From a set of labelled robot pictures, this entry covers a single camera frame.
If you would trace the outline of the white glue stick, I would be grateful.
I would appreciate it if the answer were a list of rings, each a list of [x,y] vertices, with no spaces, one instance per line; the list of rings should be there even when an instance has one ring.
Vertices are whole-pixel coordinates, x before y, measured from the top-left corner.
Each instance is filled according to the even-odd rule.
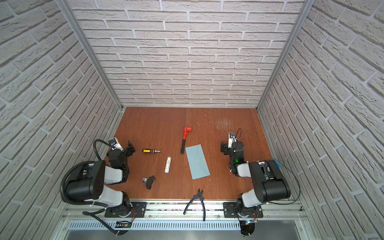
[[[170,166],[171,166],[171,161],[172,161],[172,157],[168,156],[167,157],[167,161],[166,161],[166,166],[165,166],[165,173],[169,173]]]

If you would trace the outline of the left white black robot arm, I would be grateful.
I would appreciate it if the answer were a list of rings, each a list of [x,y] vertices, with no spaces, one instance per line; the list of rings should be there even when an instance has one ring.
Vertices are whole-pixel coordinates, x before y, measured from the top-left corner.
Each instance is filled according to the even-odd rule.
[[[128,157],[136,150],[131,142],[128,142],[126,148],[122,148],[117,138],[112,138],[108,142],[96,139],[93,142],[93,149],[98,160],[81,162],[68,170],[61,181],[60,195],[63,202],[70,205],[101,206],[101,210],[84,211],[83,215],[96,219],[116,236],[122,236],[126,231],[114,230],[99,217],[99,214],[111,211],[122,218],[130,214],[136,216],[127,193],[105,186],[127,181],[130,173]]]

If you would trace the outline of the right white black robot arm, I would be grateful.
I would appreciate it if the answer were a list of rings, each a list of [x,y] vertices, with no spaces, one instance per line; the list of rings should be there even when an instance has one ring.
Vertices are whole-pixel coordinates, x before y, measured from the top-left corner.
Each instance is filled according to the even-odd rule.
[[[246,162],[244,158],[244,144],[238,140],[237,134],[229,132],[228,143],[221,142],[221,152],[229,156],[230,172],[237,177],[250,178],[253,189],[240,194],[235,203],[225,202],[225,218],[260,218],[261,205],[272,203],[291,197],[289,184],[280,170],[276,160],[264,162]]]

